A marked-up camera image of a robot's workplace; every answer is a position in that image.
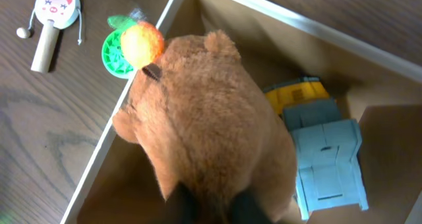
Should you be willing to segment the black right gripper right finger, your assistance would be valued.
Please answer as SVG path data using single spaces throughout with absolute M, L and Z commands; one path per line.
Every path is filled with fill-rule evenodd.
M 261 210 L 250 190 L 240 192 L 232 201 L 229 220 L 231 224 L 272 224 Z

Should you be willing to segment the brown plush capybara with orange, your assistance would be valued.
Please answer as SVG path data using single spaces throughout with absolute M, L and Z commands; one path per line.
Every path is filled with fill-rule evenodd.
M 295 147 L 231 38 L 214 30 L 165 40 L 127 18 L 120 44 L 136 74 L 113 127 L 141 145 L 162 196 L 182 184 L 198 200 L 199 223 L 229 223 L 232 201 L 250 190 L 280 221 L 295 192 Z

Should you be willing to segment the white cardboard box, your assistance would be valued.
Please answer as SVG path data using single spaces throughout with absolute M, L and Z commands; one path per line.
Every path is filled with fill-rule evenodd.
M 359 164 L 369 209 L 314 211 L 311 223 L 421 222 L 421 67 L 266 0 L 169 0 L 167 37 L 225 30 L 260 86 L 294 70 L 321 78 L 363 135 Z M 141 150 L 108 123 L 63 223 L 137 223 L 160 206 Z

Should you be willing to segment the yellow grey toy dump truck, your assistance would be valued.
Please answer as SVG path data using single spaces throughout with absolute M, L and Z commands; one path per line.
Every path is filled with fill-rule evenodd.
M 320 79 L 304 76 L 263 92 L 295 144 L 295 198 L 302 220 L 314 211 L 353 204 L 368 210 L 357 159 L 363 141 L 358 122 L 342 117 Z

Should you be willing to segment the green plastic spinning disc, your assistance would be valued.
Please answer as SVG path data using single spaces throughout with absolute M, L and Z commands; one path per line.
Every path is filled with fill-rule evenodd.
M 107 36 L 102 46 L 102 62 L 105 69 L 113 76 L 129 79 L 134 68 L 126 61 L 121 49 L 121 30 L 114 30 Z

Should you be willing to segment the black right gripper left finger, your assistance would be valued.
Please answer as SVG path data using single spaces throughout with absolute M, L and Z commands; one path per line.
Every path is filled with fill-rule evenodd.
M 183 183 L 178 183 L 166 200 L 166 223 L 199 223 L 196 198 Z

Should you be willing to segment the pig face wooden rattle drum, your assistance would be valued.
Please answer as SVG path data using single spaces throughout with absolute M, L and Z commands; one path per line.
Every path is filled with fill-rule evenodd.
M 43 25 L 30 70 L 49 72 L 59 32 L 79 21 L 78 44 L 82 39 L 82 8 L 80 0 L 36 0 L 28 27 L 16 29 L 22 39 L 32 35 L 32 23 L 37 18 Z

